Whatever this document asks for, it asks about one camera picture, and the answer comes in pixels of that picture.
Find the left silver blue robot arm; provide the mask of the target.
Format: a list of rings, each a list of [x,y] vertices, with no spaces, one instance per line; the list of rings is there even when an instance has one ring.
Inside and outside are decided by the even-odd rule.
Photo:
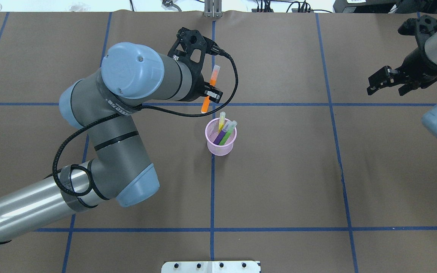
[[[149,100],[192,102],[223,93],[201,73],[205,55],[231,55],[198,30],[181,28],[167,55],[120,42],[111,46],[101,67],[80,79],[60,97],[59,111],[76,128],[59,146],[52,171],[43,180],[0,197],[0,246],[28,232],[107,200],[133,206],[160,187],[132,114],[144,109],[198,118],[145,105]]]

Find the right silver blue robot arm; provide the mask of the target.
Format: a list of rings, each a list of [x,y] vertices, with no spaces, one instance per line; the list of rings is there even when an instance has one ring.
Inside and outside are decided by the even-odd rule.
[[[437,83],[437,19],[426,14],[408,19],[398,28],[398,33],[414,36],[417,47],[398,68],[384,66],[369,76],[368,95],[398,85],[399,95],[403,96]],[[423,114],[421,122],[437,139],[437,103]]]

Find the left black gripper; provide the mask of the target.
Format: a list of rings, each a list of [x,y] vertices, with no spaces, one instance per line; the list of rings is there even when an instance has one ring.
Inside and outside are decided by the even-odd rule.
[[[190,87],[184,89],[184,94],[178,95],[177,101],[191,102],[199,97],[209,97],[214,103],[219,103],[223,92],[204,80],[201,73],[206,54],[216,56],[219,46],[210,38],[204,37],[198,30],[182,27],[177,31],[177,40],[168,52],[178,64],[184,64],[190,71]]]

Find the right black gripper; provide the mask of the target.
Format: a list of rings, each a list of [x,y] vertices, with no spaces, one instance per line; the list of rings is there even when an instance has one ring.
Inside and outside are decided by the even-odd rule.
[[[437,34],[437,19],[428,15],[420,18],[409,18],[398,28],[402,36],[414,36],[418,47],[404,59],[397,69],[384,66],[369,76],[369,86],[366,91],[369,96],[382,88],[390,88],[401,84],[399,95],[418,88],[428,88],[437,81],[437,62],[426,52],[429,38]]]

